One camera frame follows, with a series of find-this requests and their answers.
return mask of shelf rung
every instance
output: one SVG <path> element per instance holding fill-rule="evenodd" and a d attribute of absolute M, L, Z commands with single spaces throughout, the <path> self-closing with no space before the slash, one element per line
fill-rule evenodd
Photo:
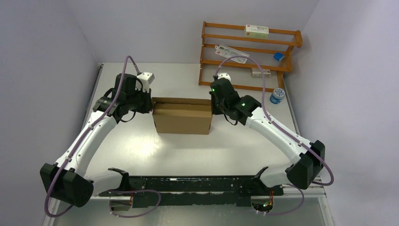
<path fill-rule="evenodd" d="M 215 48 L 215 44 L 204 44 L 204 47 L 206 48 Z M 275 54 L 275 53 L 282 53 L 284 55 L 288 55 L 287 52 L 284 51 L 277 51 L 277 50 L 268 50 L 268 49 L 259 49 L 259 48 L 246 48 L 246 47 L 238 47 L 238 46 L 228 46 L 230 48 L 240 50 L 240 51 L 247 51 L 247 52 L 254 52 L 254 53 L 269 53 L 269 54 Z"/>
<path fill-rule="evenodd" d="M 220 65 L 222 62 L 218 61 L 218 60 L 202 59 L 201 63 L 208 64 L 208 65 Z M 226 62 L 226 63 L 224 63 L 224 65 L 227 67 L 242 67 L 242 68 L 257 68 L 258 67 L 255 64 L 240 64 L 240 63 L 234 63 L 234 62 Z M 261 65 L 261 68 L 269 69 L 272 71 L 289 72 L 289 70 L 285 67 L 274 67 L 274 66 Z"/>
<path fill-rule="evenodd" d="M 209 86 L 211 83 L 207 81 L 200 81 L 200 86 Z M 240 85 L 233 85 L 235 89 L 245 89 L 245 90 L 253 90 L 253 91 L 262 91 L 262 87 L 253 87 L 253 86 L 240 86 Z M 266 88 L 266 92 L 273 92 L 274 89 Z"/>
<path fill-rule="evenodd" d="M 234 29 L 234 30 L 244 30 L 245 29 L 245 26 L 229 25 L 229 24 L 205 23 L 205 26 L 206 27 L 217 27 L 217 28 Z M 269 28 L 269 33 L 295 35 L 296 31 L 288 31 L 288 30 L 280 30 L 280 29 Z"/>
<path fill-rule="evenodd" d="M 219 35 L 219 34 L 204 34 L 204 37 L 205 38 L 214 38 L 214 39 L 229 39 L 229 40 L 253 41 L 253 42 L 271 43 L 271 44 L 279 44 L 279 45 L 288 45 L 288 46 L 299 46 L 298 43 L 290 42 L 290 41 L 254 39 L 254 38 L 246 38 L 246 37 L 238 37 L 238 36 Z"/>

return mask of open cardboard box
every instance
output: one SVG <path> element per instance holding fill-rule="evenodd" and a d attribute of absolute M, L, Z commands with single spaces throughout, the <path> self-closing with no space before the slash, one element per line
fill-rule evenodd
<path fill-rule="evenodd" d="M 158 133 L 209 134 L 211 100 L 154 97 L 152 101 L 152 117 Z"/>

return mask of small white box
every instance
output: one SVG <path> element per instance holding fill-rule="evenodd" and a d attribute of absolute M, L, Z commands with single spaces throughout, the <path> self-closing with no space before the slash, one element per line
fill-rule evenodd
<path fill-rule="evenodd" d="M 269 36 L 269 28 L 256 26 L 256 25 L 245 25 L 245 37 L 257 38 L 257 39 L 267 39 Z"/>
<path fill-rule="evenodd" d="M 249 57 L 249 54 L 243 53 L 241 51 L 238 51 L 236 49 L 230 48 L 228 46 L 224 46 L 224 45 L 219 45 L 219 46 L 215 46 L 216 49 L 216 54 L 225 57 L 225 58 L 229 58 L 229 57 L 235 57 L 235 56 L 246 56 Z M 232 61 L 235 61 L 237 63 L 240 64 L 245 64 L 245 62 L 247 61 L 246 58 L 243 57 L 236 57 L 231 59 Z"/>
<path fill-rule="evenodd" d="M 263 69 L 263 74 L 267 77 L 270 78 L 271 77 L 271 72 L 269 69 Z M 252 68 L 252 73 L 251 76 L 254 78 L 261 78 L 262 74 L 261 71 L 259 70 L 259 68 Z"/>

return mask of white wall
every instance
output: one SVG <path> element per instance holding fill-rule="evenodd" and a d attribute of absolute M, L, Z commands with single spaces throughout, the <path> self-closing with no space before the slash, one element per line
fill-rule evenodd
<path fill-rule="evenodd" d="M 202 22 L 301 30 L 319 0 L 67 0 L 99 62 L 199 63 Z"/>
<path fill-rule="evenodd" d="M 326 144 L 338 226 L 398 225 L 398 12 L 397 0 L 320 0 L 287 77 L 302 134 Z"/>
<path fill-rule="evenodd" d="M 63 0 L 0 3 L 0 225 L 41 225 L 39 170 L 77 136 L 97 63 Z"/>

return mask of white table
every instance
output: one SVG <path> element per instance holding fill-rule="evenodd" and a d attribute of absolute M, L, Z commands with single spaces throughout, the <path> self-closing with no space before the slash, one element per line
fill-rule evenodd
<path fill-rule="evenodd" d="M 90 110 L 109 88 L 114 86 L 115 76 L 121 73 L 123 64 L 105 63 L 90 103 Z M 198 86 L 199 64 L 138 64 L 140 71 L 155 74 L 152 83 L 153 97 L 186 97 L 210 99 L 209 87 Z M 135 74 L 132 64 L 127 73 Z M 249 80 L 250 75 L 243 71 L 229 72 L 234 81 Z M 212 72 L 204 73 L 210 79 Z M 276 87 L 276 77 L 268 78 L 270 87 Z M 251 95 L 261 100 L 261 92 L 239 90 L 240 96 Z M 280 122 L 295 131 L 295 118 L 290 111 L 289 101 L 284 98 L 279 105 L 272 104 L 266 93 L 266 108 Z M 274 167 L 288 163 L 285 155 L 270 141 L 257 132 L 242 125 L 232 126 L 223 116 L 214 116 L 209 135 L 157 134 L 150 114 L 137 114 L 129 123 L 119 123 L 109 133 L 94 155 L 87 175 L 114 167 L 132 176 L 202 176 L 202 175 L 255 175 L 265 166 Z M 287 194 L 277 198 L 275 212 L 285 211 L 297 205 L 299 193 L 284 187 Z M 73 208 L 59 218 L 57 225 L 242 225 L 274 222 L 287 225 L 303 222 L 303 225 L 320 225 L 330 221 L 324 213 L 324 189 L 312 186 L 305 191 L 304 206 L 287 216 L 263 217 L 248 211 L 251 208 L 223 206 L 165 206 L 141 218 L 118 219 L 111 216 L 107 202 L 96 202 L 99 197 L 82 208 Z M 126 214 L 144 212 L 132 209 Z"/>

